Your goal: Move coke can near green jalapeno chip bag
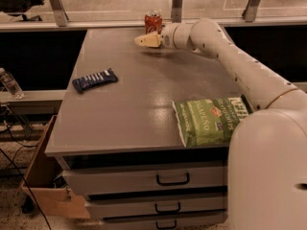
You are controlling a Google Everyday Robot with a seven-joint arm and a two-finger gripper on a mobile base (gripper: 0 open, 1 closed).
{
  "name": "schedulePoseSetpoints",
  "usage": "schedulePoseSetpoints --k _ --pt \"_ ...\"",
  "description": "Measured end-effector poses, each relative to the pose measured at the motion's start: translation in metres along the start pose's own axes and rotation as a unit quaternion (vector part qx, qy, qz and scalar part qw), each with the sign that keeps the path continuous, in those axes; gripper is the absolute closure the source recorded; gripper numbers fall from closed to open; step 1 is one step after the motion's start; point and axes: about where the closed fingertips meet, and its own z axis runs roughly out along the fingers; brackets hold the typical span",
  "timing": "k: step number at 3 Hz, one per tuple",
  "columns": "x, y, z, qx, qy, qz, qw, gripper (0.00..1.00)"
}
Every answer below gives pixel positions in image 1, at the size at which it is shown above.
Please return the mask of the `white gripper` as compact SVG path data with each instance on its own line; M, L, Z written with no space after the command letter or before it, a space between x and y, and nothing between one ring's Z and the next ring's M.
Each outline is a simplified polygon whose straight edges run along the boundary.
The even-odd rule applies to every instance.
M189 26L183 23L172 23L166 25L161 35L157 32L142 34L134 39L137 46L158 48L161 45L171 48L185 50L188 48Z

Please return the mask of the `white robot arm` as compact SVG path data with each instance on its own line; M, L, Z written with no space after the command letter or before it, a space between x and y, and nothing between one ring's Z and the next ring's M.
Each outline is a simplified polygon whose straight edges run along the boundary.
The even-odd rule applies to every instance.
M307 230L307 94L238 48L208 18L168 24L135 43L216 59L253 108L229 144L228 229Z

